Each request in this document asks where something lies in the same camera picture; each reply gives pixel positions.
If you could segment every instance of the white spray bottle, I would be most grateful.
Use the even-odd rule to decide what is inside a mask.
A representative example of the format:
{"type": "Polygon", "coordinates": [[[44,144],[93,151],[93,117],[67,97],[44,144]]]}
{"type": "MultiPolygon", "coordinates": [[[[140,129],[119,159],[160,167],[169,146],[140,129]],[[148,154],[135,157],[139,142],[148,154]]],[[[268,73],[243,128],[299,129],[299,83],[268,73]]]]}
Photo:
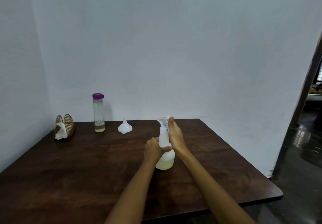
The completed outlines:
{"type": "MultiPolygon", "coordinates": [[[[171,146],[169,142],[169,128],[168,128],[168,120],[169,117],[162,117],[159,119],[160,127],[160,135],[159,135],[159,145],[164,148],[166,146],[171,146]]],[[[164,153],[158,163],[156,163],[156,168],[160,170],[167,170],[173,166],[173,162],[175,160],[175,152],[173,149],[170,152],[164,153]]]]}

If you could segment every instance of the floor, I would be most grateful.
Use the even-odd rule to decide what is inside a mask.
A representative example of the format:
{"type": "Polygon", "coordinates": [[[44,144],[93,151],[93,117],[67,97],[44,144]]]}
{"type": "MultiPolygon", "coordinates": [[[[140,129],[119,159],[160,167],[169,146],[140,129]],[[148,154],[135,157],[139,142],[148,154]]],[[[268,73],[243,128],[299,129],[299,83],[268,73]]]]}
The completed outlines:
{"type": "MultiPolygon", "coordinates": [[[[273,172],[284,193],[281,200],[243,207],[258,224],[322,224],[322,125],[313,124],[318,109],[306,106],[297,129],[289,129],[273,172]]],[[[209,212],[144,221],[185,224],[217,223],[209,212]]]]}

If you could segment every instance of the hand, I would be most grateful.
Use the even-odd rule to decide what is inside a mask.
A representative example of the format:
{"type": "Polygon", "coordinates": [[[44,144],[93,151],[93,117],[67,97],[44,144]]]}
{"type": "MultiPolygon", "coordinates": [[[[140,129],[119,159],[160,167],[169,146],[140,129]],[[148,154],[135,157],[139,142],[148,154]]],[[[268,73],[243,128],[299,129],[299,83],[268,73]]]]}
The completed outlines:
{"type": "Polygon", "coordinates": [[[177,126],[175,120],[171,116],[168,121],[169,139],[175,153],[180,154],[189,151],[184,143],[181,129],[177,126]]]}
{"type": "Polygon", "coordinates": [[[159,138],[151,138],[149,141],[147,141],[147,144],[144,148],[144,160],[151,160],[154,164],[156,164],[165,152],[169,152],[171,150],[171,146],[161,148],[159,146],[159,138]]]}

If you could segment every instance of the wall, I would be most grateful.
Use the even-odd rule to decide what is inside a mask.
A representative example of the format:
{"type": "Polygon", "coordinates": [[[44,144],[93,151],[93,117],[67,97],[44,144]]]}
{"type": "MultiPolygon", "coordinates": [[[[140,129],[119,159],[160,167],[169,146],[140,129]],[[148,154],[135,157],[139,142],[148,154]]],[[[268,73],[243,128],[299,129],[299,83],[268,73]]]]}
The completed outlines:
{"type": "Polygon", "coordinates": [[[55,115],[202,118],[266,176],[322,29],[322,0],[33,0],[55,115]]]}
{"type": "Polygon", "coordinates": [[[31,0],[0,0],[0,172],[53,127],[31,0]]]}

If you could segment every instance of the forearm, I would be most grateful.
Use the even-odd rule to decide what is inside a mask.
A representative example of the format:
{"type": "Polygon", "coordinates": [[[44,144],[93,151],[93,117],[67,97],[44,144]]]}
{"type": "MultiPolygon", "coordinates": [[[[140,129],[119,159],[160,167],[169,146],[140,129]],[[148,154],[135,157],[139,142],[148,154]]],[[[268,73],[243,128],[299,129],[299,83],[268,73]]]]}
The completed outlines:
{"type": "Polygon", "coordinates": [[[147,190],[155,168],[154,161],[144,160],[118,202],[108,215],[105,224],[141,223],[147,190]]]}
{"type": "Polygon", "coordinates": [[[220,224],[255,223],[188,150],[180,154],[180,158],[220,224]]]}

